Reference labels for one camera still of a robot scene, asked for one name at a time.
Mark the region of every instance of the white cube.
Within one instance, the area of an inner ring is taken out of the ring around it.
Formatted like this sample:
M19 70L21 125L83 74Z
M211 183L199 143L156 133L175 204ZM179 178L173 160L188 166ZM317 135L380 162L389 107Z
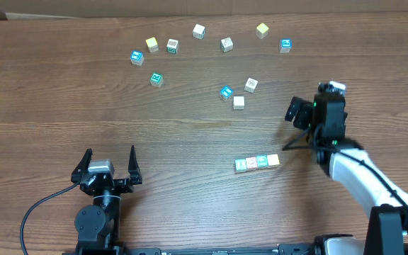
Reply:
M142 65L142 63L144 62L145 57L142 55L142 52L133 50L132 51L132 55L130 56L130 61L132 62L132 64L136 64L136 65Z
M280 158L277 154L267 155L268 167L276 167L280 165Z
M177 49L179 48L178 40L175 39L169 39L168 40L168 45L166 46L166 50L170 53L176 54Z
M248 81L246 81L245 83L245 90L254 93L254 89L256 89L257 84L257 80L248 78Z
M196 24L193 29L193 37L197 39L203 39L205 35L205 27L203 25Z
M292 41L290 39L281 39L280 53L289 53L292 49Z
M235 96L234 97L234 109L242 110L245 107L245 97Z
M147 48L149 48L149 52L156 52L159 50L159 45L157 43L157 40L155 38L149 38L146 40Z
M232 50L232 48L234 47L234 45L232 44L232 40L231 38L225 38L223 40L221 40L221 49L223 50L223 52L228 52L230 50Z
M258 25L256 28L256 35L259 37L259 39L262 39L267 36L268 33L268 26L264 23L261 23L261 25Z

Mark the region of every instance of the wood grain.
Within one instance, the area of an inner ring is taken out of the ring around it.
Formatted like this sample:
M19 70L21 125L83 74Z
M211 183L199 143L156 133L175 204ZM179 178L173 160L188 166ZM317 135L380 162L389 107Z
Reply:
M196 23L204 40L191 35ZM160 51L131 64L152 36ZM229 36L234 49L223 54ZM166 52L169 38L177 55ZM290 54L279 54L281 38L292 38ZM164 75L160 89L152 72ZM248 77L259 80L254 94L244 92ZM144 184L123 196L130 247L363 239L367 217L349 193L309 152L281 152L298 133L283 120L290 99L311 99L329 79L348 85L348 136L408 192L408 13L0 22L0 254L21 254L24 213L70 184L86 148L124 176L131 145ZM221 101L224 85L245 96L244 110ZM279 169L234 174L235 159L270 153ZM36 209L30 254L71 251L74 217L89 203L75 190Z

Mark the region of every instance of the printed symbol on cube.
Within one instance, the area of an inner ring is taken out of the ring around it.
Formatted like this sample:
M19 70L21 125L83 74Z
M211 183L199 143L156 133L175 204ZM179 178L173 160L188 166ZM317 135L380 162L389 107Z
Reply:
M178 40L169 39L168 44L166 45L166 50L170 53L176 54L177 49L179 48Z
M234 109L242 110L245 107L245 97L235 96L234 97Z
M226 100L232 95L232 93L233 93L233 90L232 90L230 87L225 86L225 87L220 91L220 97L221 97L224 101L226 101Z
M221 40L220 46L223 52L228 52L232 50L232 48L234 47L234 45L232 44L231 38L225 38Z
M142 55L142 52L139 52L139 51L136 51L136 50L134 50L133 52L132 52L132 55L130 56L130 61L133 63L133 64L136 64L136 65L142 65L142 63L144 62L144 56Z
M246 158L246 168L248 170L255 170L258 169L258 163L256 157Z
M261 23L261 25L258 25L256 28L256 35L262 39L266 37L268 34L268 26L264 23Z
M193 29L193 37L197 39L203 39L205 35L205 27L199 24L195 25L195 28Z
M235 171L236 173L243 173L247 171L247 161L245 159L236 159L235 161Z
M277 154L267 156L268 167L276 167L280 165L280 159Z
M258 163L259 168L265 168L268 166L267 155L256 156L256 162Z
M160 87L163 84L163 75L158 73L153 73L150 77L150 84L152 86Z
M147 47L149 48L149 52L156 52L159 50L159 45L155 38L149 38L146 40Z
M256 89L256 86L258 85L258 81L252 78L248 78L248 80L245 83L245 90L251 93L254 93L254 89Z
M292 41L290 39L281 39L280 53L288 53L292 48Z

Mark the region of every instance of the yellow cube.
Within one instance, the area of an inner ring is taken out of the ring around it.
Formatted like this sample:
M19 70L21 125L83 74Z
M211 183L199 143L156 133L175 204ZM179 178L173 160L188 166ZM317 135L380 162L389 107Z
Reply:
M156 52L159 50L159 45L157 43L157 40L155 38L149 38L146 40L147 47L149 48L150 52Z
M262 39L267 36L268 33L268 26L264 23L261 23L261 25L258 25L256 28L256 35Z

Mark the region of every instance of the cable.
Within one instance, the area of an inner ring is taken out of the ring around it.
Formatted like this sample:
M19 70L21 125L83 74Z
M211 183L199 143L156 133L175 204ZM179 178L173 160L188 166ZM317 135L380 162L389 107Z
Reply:
M301 134L299 134L296 138L294 138L294 140L288 142L286 145L283 146L283 151L287 151L287 150L291 150L293 149L290 148L291 145L295 144L298 140L302 139L305 135L307 135L311 130L311 127L308 127L305 131L303 131Z
M381 182L381 184L391 193L391 195L405 208L408 214L408 205L405 203L405 201L396 193L396 191L387 183L387 181L384 178L382 178L382 176L374 168L366 164L364 160L360 160L355 157L352 157L349 154L340 152L338 149L329 149L326 147L314 147L314 149L320 149L320 150L327 151L327 152L339 153L345 156L346 158L351 159L359 163L361 166L364 166L365 168L367 168L367 170L371 171L371 173L374 174L374 176L379 180L379 182Z
M23 236L23 231L25 229L25 223L26 220L28 219L29 214L36 208L39 206L39 204L45 202L46 200L49 200L51 198L54 198L56 196L62 195L64 193L66 193L67 191L72 190L73 188L77 187L79 185L79 181L77 181L76 183L74 183L74 185L70 186L69 188L63 189L60 192L56 192L52 195L49 195L46 198L43 198L42 200L39 200L37 203L35 203L33 206L31 206L31 208L29 208L29 210L26 212L25 217L23 217L23 221L21 222L21 226L20 226L20 244L21 244L21 250L23 251L24 255L28 255L28 252L26 251L26 246L25 246L25 239Z

